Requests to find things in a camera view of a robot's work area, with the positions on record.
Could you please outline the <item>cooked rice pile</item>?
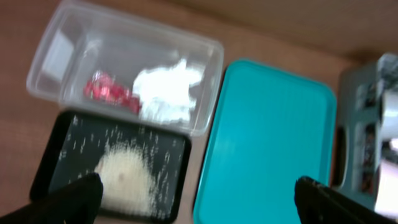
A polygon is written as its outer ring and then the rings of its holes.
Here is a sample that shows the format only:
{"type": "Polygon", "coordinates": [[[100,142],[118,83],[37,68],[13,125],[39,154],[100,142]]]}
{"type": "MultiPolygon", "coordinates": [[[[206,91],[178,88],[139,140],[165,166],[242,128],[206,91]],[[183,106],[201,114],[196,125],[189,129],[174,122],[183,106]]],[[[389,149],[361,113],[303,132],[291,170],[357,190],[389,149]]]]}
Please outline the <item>cooked rice pile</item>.
{"type": "Polygon", "coordinates": [[[74,116],[49,189],[96,172],[103,183],[103,210],[166,220],[174,215],[186,147],[179,134],[74,116]]]}

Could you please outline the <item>white tissue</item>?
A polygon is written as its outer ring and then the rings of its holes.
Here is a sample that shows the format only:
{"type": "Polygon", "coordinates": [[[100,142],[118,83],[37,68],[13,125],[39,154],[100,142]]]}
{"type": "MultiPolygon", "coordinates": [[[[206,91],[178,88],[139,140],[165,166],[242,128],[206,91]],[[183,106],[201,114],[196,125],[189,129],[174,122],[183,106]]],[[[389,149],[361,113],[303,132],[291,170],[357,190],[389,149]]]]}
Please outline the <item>white tissue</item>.
{"type": "Polygon", "coordinates": [[[160,124],[188,123],[197,99],[190,89],[203,80],[205,68],[181,59],[175,65],[143,69],[132,92],[140,98],[140,119],[160,124]]]}

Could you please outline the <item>grey-green bowl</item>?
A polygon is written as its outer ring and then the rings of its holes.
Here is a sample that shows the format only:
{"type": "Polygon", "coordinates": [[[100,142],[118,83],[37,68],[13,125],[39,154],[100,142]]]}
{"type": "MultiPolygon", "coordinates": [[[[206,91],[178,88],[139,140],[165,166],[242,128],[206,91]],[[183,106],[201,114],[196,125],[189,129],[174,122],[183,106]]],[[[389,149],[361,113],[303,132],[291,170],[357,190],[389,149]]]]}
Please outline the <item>grey-green bowl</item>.
{"type": "Polygon", "coordinates": [[[380,135],[383,140],[397,138],[397,92],[382,95],[380,135]]]}

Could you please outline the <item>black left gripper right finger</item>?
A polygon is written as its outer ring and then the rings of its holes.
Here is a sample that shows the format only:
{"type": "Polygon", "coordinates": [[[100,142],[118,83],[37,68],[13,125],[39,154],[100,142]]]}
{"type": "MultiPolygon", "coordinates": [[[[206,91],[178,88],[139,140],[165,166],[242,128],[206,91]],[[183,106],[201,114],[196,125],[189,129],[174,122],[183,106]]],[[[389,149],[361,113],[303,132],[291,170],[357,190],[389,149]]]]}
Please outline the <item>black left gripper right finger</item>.
{"type": "Polygon", "coordinates": [[[294,202],[301,224],[395,224],[307,176],[296,181],[294,202]]]}

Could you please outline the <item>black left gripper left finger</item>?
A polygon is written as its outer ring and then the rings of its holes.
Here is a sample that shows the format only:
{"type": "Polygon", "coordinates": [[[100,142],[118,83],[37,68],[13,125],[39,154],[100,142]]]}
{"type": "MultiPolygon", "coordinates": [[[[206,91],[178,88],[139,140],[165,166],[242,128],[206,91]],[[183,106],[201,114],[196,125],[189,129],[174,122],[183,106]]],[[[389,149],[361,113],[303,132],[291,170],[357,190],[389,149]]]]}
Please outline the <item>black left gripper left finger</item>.
{"type": "Polygon", "coordinates": [[[100,176],[92,173],[1,217],[1,224],[92,224],[100,209],[102,196],[100,176]]]}

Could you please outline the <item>red foil snack wrapper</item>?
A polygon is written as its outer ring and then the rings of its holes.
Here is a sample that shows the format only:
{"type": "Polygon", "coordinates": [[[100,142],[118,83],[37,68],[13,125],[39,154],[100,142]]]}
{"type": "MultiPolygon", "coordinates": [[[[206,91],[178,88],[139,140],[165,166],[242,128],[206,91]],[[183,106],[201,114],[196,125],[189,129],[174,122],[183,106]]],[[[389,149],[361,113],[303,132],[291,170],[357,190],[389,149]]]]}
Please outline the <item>red foil snack wrapper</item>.
{"type": "Polygon", "coordinates": [[[108,105],[129,108],[133,114],[139,114],[141,101],[130,88],[117,82],[110,74],[97,70],[87,81],[83,94],[92,100],[108,105]]]}

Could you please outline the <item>pink bowl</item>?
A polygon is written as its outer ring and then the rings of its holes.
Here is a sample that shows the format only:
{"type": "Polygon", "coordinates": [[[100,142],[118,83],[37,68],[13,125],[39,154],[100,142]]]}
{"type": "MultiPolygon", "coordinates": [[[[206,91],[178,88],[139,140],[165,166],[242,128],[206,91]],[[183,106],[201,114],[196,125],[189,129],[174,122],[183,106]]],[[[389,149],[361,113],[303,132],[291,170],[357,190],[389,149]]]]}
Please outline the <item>pink bowl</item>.
{"type": "Polygon", "coordinates": [[[382,161],[375,212],[397,219],[397,164],[382,161]]]}

